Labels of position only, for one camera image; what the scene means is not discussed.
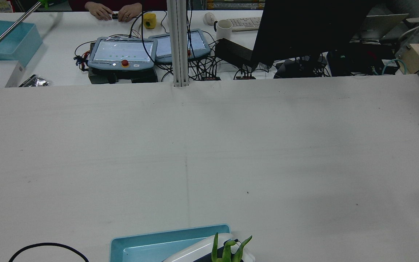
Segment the person's right hand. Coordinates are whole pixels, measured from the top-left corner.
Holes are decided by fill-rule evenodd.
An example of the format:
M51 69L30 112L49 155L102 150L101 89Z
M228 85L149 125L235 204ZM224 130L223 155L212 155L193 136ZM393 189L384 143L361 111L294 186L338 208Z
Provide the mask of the person's right hand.
M112 20L113 11L101 3L89 1L84 8L98 20Z

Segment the person's left hand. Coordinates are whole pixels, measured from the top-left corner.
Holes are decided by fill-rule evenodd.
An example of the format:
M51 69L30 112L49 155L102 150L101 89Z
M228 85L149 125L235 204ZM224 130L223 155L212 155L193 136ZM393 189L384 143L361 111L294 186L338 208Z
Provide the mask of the person's left hand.
M117 15L118 22L130 22L134 17L137 17L142 12L141 3L133 3L124 5Z

